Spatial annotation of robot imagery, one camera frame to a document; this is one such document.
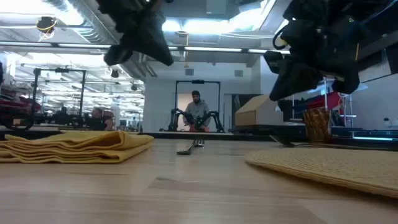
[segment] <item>man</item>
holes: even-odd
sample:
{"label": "man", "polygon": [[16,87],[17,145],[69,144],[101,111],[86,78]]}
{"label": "man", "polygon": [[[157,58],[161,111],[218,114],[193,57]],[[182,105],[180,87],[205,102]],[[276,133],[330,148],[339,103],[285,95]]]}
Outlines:
{"label": "man", "polygon": [[91,112],[93,119],[90,122],[90,129],[94,131],[112,131],[113,121],[109,116],[103,116],[103,110],[94,108]]}
{"label": "man", "polygon": [[137,121],[136,121],[136,117],[132,118],[132,122],[131,122],[131,127],[135,130],[137,130]]}
{"label": "man", "polygon": [[[187,108],[185,109],[186,113],[189,113],[193,116],[193,119],[196,119],[197,117],[204,117],[204,115],[206,115],[209,112],[209,107],[207,106],[207,104],[205,103],[204,100],[200,99],[200,93],[199,91],[192,91],[192,102],[188,104]],[[189,131],[209,131],[209,124],[210,124],[210,118],[207,119],[202,127],[197,130],[193,124],[190,124],[186,117],[183,117],[183,121],[184,124],[186,125],[190,125],[190,129]]]}

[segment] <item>red object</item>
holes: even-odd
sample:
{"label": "red object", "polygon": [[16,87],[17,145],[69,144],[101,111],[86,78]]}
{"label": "red object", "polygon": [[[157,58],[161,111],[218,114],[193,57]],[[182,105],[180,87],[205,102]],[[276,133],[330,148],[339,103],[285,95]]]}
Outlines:
{"label": "red object", "polygon": [[[338,92],[333,92],[333,93],[328,93],[327,94],[328,98],[328,109],[332,110],[336,106],[340,105],[340,96],[338,95]],[[325,107],[325,96],[319,97],[318,99],[307,103],[308,108],[322,108]]]}
{"label": "red object", "polygon": [[[190,132],[199,132],[193,125],[189,126],[189,131]],[[205,127],[205,132],[209,132],[210,128],[209,127]]]}
{"label": "red object", "polygon": [[[7,100],[0,100],[0,108],[2,110],[6,110],[6,108],[15,108],[15,109],[20,109],[20,110],[26,110],[30,111],[31,109],[31,101],[30,99],[20,97],[21,102],[13,102],[13,101],[7,101]],[[35,102],[35,111],[40,111],[41,107],[38,103]]]}

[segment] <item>folded towel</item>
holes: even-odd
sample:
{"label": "folded towel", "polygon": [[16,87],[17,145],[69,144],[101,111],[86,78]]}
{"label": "folded towel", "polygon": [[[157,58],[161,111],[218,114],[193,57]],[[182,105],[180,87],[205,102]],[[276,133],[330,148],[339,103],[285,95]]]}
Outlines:
{"label": "folded towel", "polygon": [[114,132],[68,132],[38,140],[6,135],[0,162],[118,163],[151,147],[151,136]]}

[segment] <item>metal rack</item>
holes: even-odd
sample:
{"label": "metal rack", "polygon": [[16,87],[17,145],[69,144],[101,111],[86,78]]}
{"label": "metal rack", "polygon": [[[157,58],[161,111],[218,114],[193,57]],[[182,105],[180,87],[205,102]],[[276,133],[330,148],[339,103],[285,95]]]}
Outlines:
{"label": "metal rack", "polygon": [[[324,90],[325,90],[325,109],[328,109],[328,81],[334,81],[334,78],[327,78],[328,75],[325,75],[325,78],[320,81],[320,84],[324,85]],[[349,122],[349,127],[353,128],[354,126],[354,118],[356,118],[356,115],[353,114],[353,101],[352,101],[352,95],[349,95],[349,114],[346,113],[347,109],[347,100],[346,97],[342,98],[343,99],[343,106],[344,106],[344,114],[340,115],[340,117],[344,118],[344,125],[347,127],[347,122]],[[297,119],[294,118],[294,94],[292,95],[292,119],[289,120],[290,123],[302,123],[302,119]]]}

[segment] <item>wooden floor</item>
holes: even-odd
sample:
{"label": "wooden floor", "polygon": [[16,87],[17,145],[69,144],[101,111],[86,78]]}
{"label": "wooden floor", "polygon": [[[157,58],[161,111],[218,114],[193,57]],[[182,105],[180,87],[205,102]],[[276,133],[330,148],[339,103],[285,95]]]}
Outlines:
{"label": "wooden floor", "polygon": [[119,165],[0,164],[1,223],[398,223],[398,203],[244,163],[266,142],[156,140]]}

